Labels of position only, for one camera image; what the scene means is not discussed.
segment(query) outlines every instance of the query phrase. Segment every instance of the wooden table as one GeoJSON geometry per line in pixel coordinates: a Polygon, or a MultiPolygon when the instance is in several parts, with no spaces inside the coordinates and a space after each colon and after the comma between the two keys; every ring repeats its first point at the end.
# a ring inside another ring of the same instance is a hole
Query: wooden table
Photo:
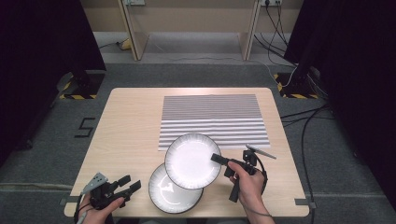
{"type": "MultiPolygon", "coordinates": [[[[245,217],[242,205],[228,200],[233,185],[223,176],[224,166],[217,179],[205,187],[201,201],[186,213],[166,214],[159,210],[149,197],[149,179],[154,170],[164,162],[165,157],[165,151],[158,150],[164,96],[208,94],[256,95],[271,144],[265,151],[277,156],[277,160],[273,160],[259,155],[269,178],[262,198],[274,217],[307,216],[308,206],[295,203],[295,199],[305,199],[303,187],[273,95],[265,88],[113,90],[81,165],[71,196],[78,196],[97,172],[108,177],[110,182],[130,175],[131,184],[141,180],[142,188],[132,195],[131,201],[125,207],[113,213],[114,217],[245,217]]],[[[243,149],[245,148],[223,149],[221,155],[241,161],[243,149]]],[[[71,217],[75,209],[76,203],[67,203],[64,213],[71,217]]]]}

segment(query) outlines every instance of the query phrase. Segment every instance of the cable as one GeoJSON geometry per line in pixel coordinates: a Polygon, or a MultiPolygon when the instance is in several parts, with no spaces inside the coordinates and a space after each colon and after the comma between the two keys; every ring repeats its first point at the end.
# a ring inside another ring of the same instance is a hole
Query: cable
{"type": "Polygon", "coordinates": [[[305,110],[305,111],[302,111],[302,112],[297,112],[297,113],[294,113],[294,114],[285,115],[285,116],[282,116],[282,117],[280,117],[280,118],[281,118],[281,119],[285,119],[285,118],[288,118],[288,117],[293,117],[293,116],[297,116],[297,115],[302,115],[302,114],[306,114],[306,113],[309,113],[309,112],[317,111],[317,110],[319,110],[319,109],[321,109],[321,108],[322,108],[322,106],[321,106],[321,107],[318,107],[318,108],[315,108],[315,109],[309,109],[309,110],[305,110]]]}
{"type": "Polygon", "coordinates": [[[283,36],[282,36],[282,35],[280,34],[280,32],[277,30],[277,25],[275,25],[275,22],[274,22],[274,20],[272,19],[272,16],[271,16],[270,12],[268,11],[268,7],[266,7],[265,10],[267,11],[267,14],[268,14],[268,17],[269,17],[270,20],[271,20],[271,23],[274,25],[274,28],[275,28],[274,34],[278,34],[279,37],[283,40],[283,42],[284,42],[284,43],[286,44],[286,46],[287,46],[287,45],[288,45],[288,42],[286,41],[286,39],[283,38],[283,36]]]}
{"type": "Polygon", "coordinates": [[[274,33],[274,35],[273,35],[273,37],[272,37],[272,39],[271,39],[270,45],[268,46],[268,51],[267,51],[268,59],[270,60],[271,63],[275,63],[274,61],[272,61],[272,59],[271,59],[271,57],[270,57],[270,50],[271,50],[271,46],[273,46],[272,43],[273,43],[273,41],[274,41],[275,35],[276,35],[276,33],[274,33]]]}
{"type": "Polygon", "coordinates": [[[267,46],[265,46],[265,45],[259,40],[259,38],[258,38],[256,35],[254,35],[254,38],[262,45],[263,48],[265,48],[265,49],[267,49],[267,50],[273,52],[276,56],[282,58],[283,60],[285,60],[285,61],[288,62],[288,63],[291,63],[292,65],[273,62],[273,61],[271,60],[271,58],[270,58],[270,56],[269,56],[269,52],[268,52],[268,59],[271,61],[271,63],[277,64],[277,65],[282,65],[282,66],[287,66],[287,67],[292,67],[292,68],[297,67],[297,64],[288,61],[287,59],[283,58],[283,55],[281,55],[280,53],[274,51],[273,49],[271,49],[271,48],[269,48],[269,47],[267,47],[267,46]]]}
{"type": "Polygon", "coordinates": [[[278,1],[276,1],[276,5],[277,5],[277,16],[279,17],[280,31],[282,32],[283,39],[285,40],[285,44],[287,46],[288,41],[286,40],[285,33],[283,33],[282,20],[280,19],[280,15],[282,14],[282,6],[278,1]]]}
{"type": "Polygon", "coordinates": [[[120,47],[120,44],[123,43],[123,42],[125,42],[126,40],[128,40],[128,38],[124,39],[124,40],[121,41],[121,42],[118,42],[118,41],[117,41],[116,43],[110,43],[110,44],[103,45],[103,46],[99,47],[99,49],[102,49],[102,48],[107,47],[107,46],[110,46],[110,45],[117,45],[120,49],[122,49],[122,48],[120,47]]]}
{"type": "Polygon", "coordinates": [[[316,92],[316,90],[314,90],[314,87],[312,87],[311,84],[314,84],[314,85],[315,85],[315,88],[317,88],[317,89],[320,90],[323,94],[326,95],[326,98],[324,98],[324,97],[321,97],[321,98],[327,99],[327,97],[329,96],[329,95],[327,94],[327,92],[324,91],[324,90],[314,81],[314,79],[309,75],[309,73],[307,74],[307,77],[308,77],[309,80],[310,80],[309,86],[311,87],[312,91],[313,91],[316,95],[318,95],[319,97],[321,97],[320,94],[318,94],[318,93],[316,92]]]}
{"type": "MultiPolygon", "coordinates": [[[[308,190],[309,190],[309,195],[311,197],[311,203],[315,203],[315,198],[314,198],[314,193],[312,190],[312,186],[311,186],[311,181],[309,180],[309,176],[308,176],[308,170],[306,169],[306,162],[305,162],[305,153],[304,153],[304,135],[305,135],[305,130],[306,130],[306,126],[308,125],[309,120],[311,120],[319,111],[321,111],[323,108],[328,107],[328,105],[323,105],[321,106],[318,110],[316,110],[305,122],[305,125],[303,127],[303,133],[301,136],[301,153],[302,153],[302,157],[303,157],[303,167],[304,167],[304,173],[305,173],[305,177],[306,177],[306,183],[308,185],[308,190]]],[[[314,223],[314,219],[315,219],[315,209],[310,208],[311,210],[311,224],[314,223]]]]}
{"type": "Polygon", "coordinates": [[[75,211],[75,214],[73,215],[73,219],[74,219],[75,223],[78,223],[79,204],[81,203],[81,199],[82,199],[82,194],[80,194],[78,196],[76,211],[75,211]]]}
{"type": "Polygon", "coordinates": [[[78,212],[80,212],[83,208],[85,208],[86,206],[89,206],[89,205],[91,205],[91,203],[86,203],[85,205],[81,206],[81,207],[78,209],[78,212]]]}
{"type": "MultiPolygon", "coordinates": [[[[286,127],[290,126],[291,124],[294,124],[294,123],[296,123],[300,120],[303,120],[303,119],[308,119],[308,117],[294,119],[294,120],[282,120],[282,122],[288,122],[288,124],[283,125],[283,127],[286,128],[286,127]]],[[[332,118],[314,117],[314,119],[332,119],[332,118]]]]}
{"type": "MultiPolygon", "coordinates": [[[[262,33],[260,33],[260,36],[262,37],[262,40],[263,40],[265,43],[267,43],[268,45],[271,45],[271,44],[264,38],[264,36],[262,35],[262,33]]],[[[277,49],[277,50],[280,50],[280,51],[282,51],[283,53],[285,52],[285,50],[280,49],[280,48],[278,48],[277,46],[272,46],[272,48],[277,49]]]]}

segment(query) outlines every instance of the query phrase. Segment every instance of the striped mat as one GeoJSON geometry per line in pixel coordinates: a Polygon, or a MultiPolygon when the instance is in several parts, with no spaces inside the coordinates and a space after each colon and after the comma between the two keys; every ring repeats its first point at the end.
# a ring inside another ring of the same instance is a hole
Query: striped mat
{"type": "Polygon", "coordinates": [[[159,150],[186,133],[205,134],[220,149],[270,146],[254,94],[165,96],[159,150]]]}

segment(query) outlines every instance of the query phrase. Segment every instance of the human hand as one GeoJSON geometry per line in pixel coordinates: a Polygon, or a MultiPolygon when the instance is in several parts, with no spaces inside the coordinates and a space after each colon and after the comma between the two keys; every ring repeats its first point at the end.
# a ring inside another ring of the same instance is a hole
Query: human hand
{"type": "Polygon", "coordinates": [[[236,176],[230,176],[230,180],[235,184],[239,180],[239,201],[244,206],[247,218],[252,224],[275,224],[268,210],[262,201],[262,185],[264,176],[257,171],[254,175],[248,172],[239,164],[229,161],[228,166],[235,171],[236,176]]]}
{"type": "Polygon", "coordinates": [[[78,213],[78,218],[87,211],[87,216],[85,216],[84,221],[82,222],[84,224],[104,224],[108,215],[114,212],[124,202],[124,198],[121,197],[109,204],[108,207],[102,210],[96,210],[92,207],[90,198],[91,194],[88,192],[85,194],[79,207],[81,210],[78,213]]]}
{"type": "MultiPolygon", "coordinates": [[[[249,207],[258,207],[262,202],[262,185],[264,176],[262,172],[257,171],[255,175],[249,175],[242,166],[229,161],[228,166],[235,171],[236,177],[239,178],[239,200],[242,204],[249,207]]],[[[234,176],[230,176],[230,180],[235,183],[234,176]]]]}

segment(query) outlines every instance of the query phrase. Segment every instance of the white plate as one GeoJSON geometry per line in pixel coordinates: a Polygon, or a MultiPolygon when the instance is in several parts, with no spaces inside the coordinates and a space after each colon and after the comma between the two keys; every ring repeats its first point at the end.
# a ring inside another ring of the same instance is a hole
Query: white plate
{"type": "Polygon", "coordinates": [[[168,177],[164,164],[152,174],[148,193],[152,202],[166,213],[183,213],[192,209],[201,199],[203,189],[183,189],[168,177]]]}
{"type": "Polygon", "coordinates": [[[166,173],[184,189],[204,188],[216,179],[221,169],[220,164],[210,160],[213,153],[220,155],[220,149],[208,136],[182,135],[166,151],[166,173]]]}

